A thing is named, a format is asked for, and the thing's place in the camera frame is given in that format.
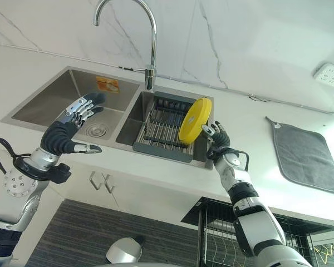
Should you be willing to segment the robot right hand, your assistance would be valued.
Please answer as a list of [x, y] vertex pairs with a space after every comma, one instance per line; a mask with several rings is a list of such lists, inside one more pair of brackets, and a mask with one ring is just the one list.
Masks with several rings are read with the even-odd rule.
[[203, 135], [210, 141], [207, 158], [217, 162], [230, 147], [230, 138], [222, 124], [215, 121], [211, 126], [202, 125]]

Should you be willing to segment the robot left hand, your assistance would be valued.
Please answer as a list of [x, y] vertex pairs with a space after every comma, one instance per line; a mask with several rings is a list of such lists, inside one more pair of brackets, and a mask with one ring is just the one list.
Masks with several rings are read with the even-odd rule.
[[74, 142], [72, 139], [89, 118], [104, 110], [101, 105], [105, 100], [103, 93], [94, 92], [76, 99], [47, 128], [41, 138], [40, 148], [56, 156], [101, 153], [99, 146]]

